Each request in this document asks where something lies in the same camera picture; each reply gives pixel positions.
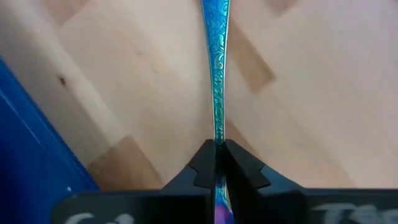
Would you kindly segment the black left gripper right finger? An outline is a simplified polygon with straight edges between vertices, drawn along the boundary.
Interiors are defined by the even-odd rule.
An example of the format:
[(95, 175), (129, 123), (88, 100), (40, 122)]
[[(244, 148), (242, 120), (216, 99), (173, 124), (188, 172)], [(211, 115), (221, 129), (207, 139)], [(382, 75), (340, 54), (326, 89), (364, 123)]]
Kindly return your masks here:
[(226, 140), (226, 178), (236, 223), (397, 223), (396, 189), (306, 188)]

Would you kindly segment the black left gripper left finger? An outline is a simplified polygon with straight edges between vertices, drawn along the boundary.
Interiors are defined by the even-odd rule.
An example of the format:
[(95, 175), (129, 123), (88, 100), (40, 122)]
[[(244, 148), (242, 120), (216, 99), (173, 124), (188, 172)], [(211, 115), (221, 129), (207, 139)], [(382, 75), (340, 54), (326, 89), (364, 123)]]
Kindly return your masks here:
[(157, 190), (86, 191), (57, 202), (51, 223), (214, 222), (216, 146), (206, 140), (189, 163)]

